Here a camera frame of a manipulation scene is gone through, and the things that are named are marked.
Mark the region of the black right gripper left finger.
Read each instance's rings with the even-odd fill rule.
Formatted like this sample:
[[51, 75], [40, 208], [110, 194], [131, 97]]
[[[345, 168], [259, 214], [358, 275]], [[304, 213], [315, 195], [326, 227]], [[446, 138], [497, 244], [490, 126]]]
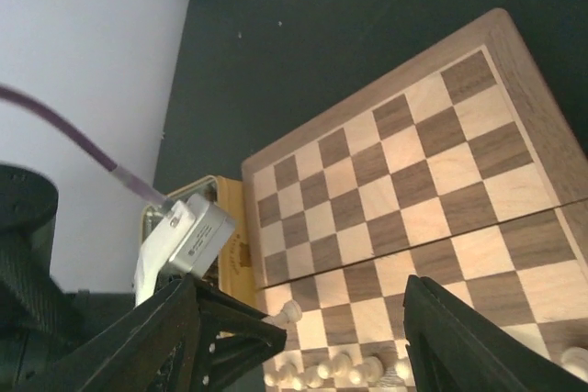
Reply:
[[146, 391], [170, 354], [171, 389], [190, 389], [196, 338], [194, 280], [176, 280], [57, 363], [40, 391]]

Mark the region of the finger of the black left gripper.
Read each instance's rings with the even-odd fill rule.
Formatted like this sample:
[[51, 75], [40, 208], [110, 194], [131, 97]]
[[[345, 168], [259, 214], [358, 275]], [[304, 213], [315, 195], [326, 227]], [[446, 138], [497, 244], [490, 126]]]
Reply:
[[287, 332], [264, 319], [267, 314], [196, 280], [198, 346], [195, 389], [222, 391], [281, 353]]

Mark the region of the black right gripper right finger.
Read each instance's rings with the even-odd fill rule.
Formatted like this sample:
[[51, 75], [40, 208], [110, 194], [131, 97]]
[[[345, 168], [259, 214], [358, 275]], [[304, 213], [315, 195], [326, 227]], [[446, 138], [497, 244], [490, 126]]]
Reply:
[[518, 342], [430, 277], [408, 277], [403, 306], [418, 391], [587, 389], [586, 382]]

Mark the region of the light pawn placed later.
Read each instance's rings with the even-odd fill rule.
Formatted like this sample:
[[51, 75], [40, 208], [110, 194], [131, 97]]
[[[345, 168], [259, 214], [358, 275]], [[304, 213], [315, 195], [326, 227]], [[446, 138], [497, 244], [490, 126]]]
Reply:
[[411, 364], [407, 358], [399, 359], [394, 365], [394, 370], [396, 372], [397, 377], [399, 377], [403, 381], [407, 381], [409, 378], [413, 376]]

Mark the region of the light piece with round base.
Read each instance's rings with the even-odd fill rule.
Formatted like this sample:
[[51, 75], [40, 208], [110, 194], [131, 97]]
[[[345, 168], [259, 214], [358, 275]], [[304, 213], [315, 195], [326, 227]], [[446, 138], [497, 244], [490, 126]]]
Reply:
[[295, 375], [291, 380], [291, 386], [296, 391], [302, 391], [307, 388], [320, 388], [324, 384], [324, 379], [318, 374], [313, 367], [304, 372]]

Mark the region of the light pawn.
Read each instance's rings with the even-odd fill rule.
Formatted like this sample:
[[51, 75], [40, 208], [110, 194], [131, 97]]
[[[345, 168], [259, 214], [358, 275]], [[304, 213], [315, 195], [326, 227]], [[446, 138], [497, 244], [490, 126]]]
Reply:
[[384, 375], [384, 366], [376, 356], [369, 356], [361, 364], [354, 366], [348, 373], [348, 379], [353, 385], [376, 383]]
[[297, 366], [292, 363], [283, 364], [279, 369], [264, 374], [264, 382], [267, 386], [290, 386], [292, 380], [298, 375]]
[[317, 375], [321, 379], [348, 378], [353, 367], [352, 360], [347, 353], [338, 353], [331, 359], [326, 359], [317, 365]]

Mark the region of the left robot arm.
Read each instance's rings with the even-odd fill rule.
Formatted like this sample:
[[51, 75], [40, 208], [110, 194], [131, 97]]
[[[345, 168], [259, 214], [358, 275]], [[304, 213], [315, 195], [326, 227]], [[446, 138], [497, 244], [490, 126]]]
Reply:
[[58, 200], [46, 177], [2, 166], [4, 391], [221, 391], [284, 350], [284, 329], [192, 276], [139, 306], [64, 293], [49, 273]]

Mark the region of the wooden chess board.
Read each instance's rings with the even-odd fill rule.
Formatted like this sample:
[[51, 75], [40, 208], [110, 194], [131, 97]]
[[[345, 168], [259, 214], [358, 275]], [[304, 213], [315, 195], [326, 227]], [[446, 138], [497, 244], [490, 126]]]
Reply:
[[484, 14], [243, 163], [258, 305], [302, 318], [264, 365], [338, 353], [412, 391], [403, 293], [443, 288], [554, 363], [587, 344], [587, 159], [508, 13]]

